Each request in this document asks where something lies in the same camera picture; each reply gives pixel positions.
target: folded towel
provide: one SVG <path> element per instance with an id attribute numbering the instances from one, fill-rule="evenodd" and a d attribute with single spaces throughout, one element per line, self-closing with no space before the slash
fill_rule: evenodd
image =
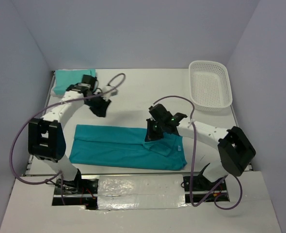
<path id="1" fill-rule="evenodd" d="M 164 134 L 145 142 L 146 129 L 77 125 L 70 161 L 74 164 L 180 170 L 187 163 L 182 137 Z"/>
<path id="2" fill-rule="evenodd" d="M 82 69 L 82 70 L 63 70 L 59 69 L 55 71 L 55 86 L 52 88 L 52 95 L 63 96 L 66 89 L 71 84 L 77 84 L 81 82 L 84 74 L 92 75 L 95 77 L 95 69 Z"/>

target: laundry basket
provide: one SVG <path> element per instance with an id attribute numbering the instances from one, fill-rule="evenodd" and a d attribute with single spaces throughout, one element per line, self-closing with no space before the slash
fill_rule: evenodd
<path id="1" fill-rule="evenodd" d="M 218 62 L 194 61 L 189 66 L 191 100 L 201 111 L 216 112 L 232 103 L 226 67 Z"/>

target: folded teal cloth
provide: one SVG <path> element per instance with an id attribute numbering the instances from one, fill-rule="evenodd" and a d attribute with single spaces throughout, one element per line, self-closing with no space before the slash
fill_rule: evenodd
<path id="1" fill-rule="evenodd" d="M 83 70 L 56 70 L 56 86 L 54 92 L 57 96 L 64 95 L 66 89 L 71 84 L 77 84 L 81 82 L 84 74 L 92 75 L 95 77 L 95 69 L 83 69 Z"/>
<path id="2" fill-rule="evenodd" d="M 180 170 L 187 163 L 182 137 L 164 134 L 145 142 L 146 129 L 77 125 L 70 161 L 74 164 Z"/>

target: white basket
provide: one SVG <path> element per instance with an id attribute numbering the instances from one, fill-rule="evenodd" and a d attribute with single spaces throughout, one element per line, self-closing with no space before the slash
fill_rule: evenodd
<path id="1" fill-rule="evenodd" d="M 212 61 L 194 61 L 189 66 L 191 100 L 197 110 L 216 112 L 232 103 L 227 69 Z"/>

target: plastic basket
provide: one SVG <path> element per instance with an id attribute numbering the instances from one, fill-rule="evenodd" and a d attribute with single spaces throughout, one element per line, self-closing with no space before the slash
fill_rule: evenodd
<path id="1" fill-rule="evenodd" d="M 194 61 L 189 66 L 191 100 L 201 111 L 216 112 L 232 103 L 226 67 L 218 62 Z"/>

